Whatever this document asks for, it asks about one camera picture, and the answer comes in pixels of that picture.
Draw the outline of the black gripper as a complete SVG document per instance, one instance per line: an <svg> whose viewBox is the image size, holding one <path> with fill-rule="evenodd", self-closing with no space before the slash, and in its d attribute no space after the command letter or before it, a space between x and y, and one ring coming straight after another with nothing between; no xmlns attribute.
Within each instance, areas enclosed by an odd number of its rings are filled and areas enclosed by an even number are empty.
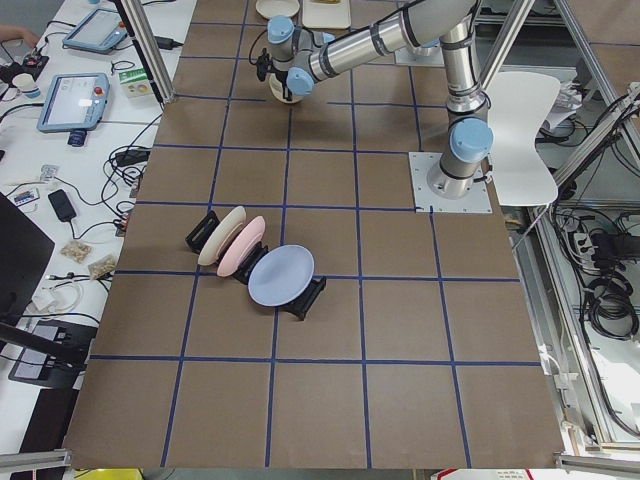
<svg viewBox="0 0 640 480"><path fill-rule="evenodd" d="M287 86L288 71L273 55L270 56L266 48L263 48L261 54L256 59L256 75L260 82L265 82L267 75L269 79L271 74L275 74L277 79L289 90Z"/></svg>

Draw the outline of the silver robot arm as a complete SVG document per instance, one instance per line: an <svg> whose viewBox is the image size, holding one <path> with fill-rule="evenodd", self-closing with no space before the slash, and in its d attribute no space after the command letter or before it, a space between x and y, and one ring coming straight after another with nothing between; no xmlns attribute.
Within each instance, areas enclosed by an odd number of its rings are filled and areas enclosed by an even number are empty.
<svg viewBox="0 0 640 480"><path fill-rule="evenodd" d="M267 23L266 47L250 62L259 80L274 76L284 100L289 101L378 57L438 41L448 89L448 141L427 181L435 194L459 199L468 193L494 140L487 123L489 98L477 69L474 20L478 9L476 1L412 1L339 38L278 15Z"/></svg>

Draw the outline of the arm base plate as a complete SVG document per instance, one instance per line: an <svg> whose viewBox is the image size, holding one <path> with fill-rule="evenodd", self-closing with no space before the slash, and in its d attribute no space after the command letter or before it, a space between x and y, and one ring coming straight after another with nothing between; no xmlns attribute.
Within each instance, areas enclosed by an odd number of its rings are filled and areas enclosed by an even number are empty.
<svg viewBox="0 0 640 480"><path fill-rule="evenodd" d="M492 206L482 171L470 178L448 177L439 152L409 152L414 209L419 213L491 214Z"/></svg>

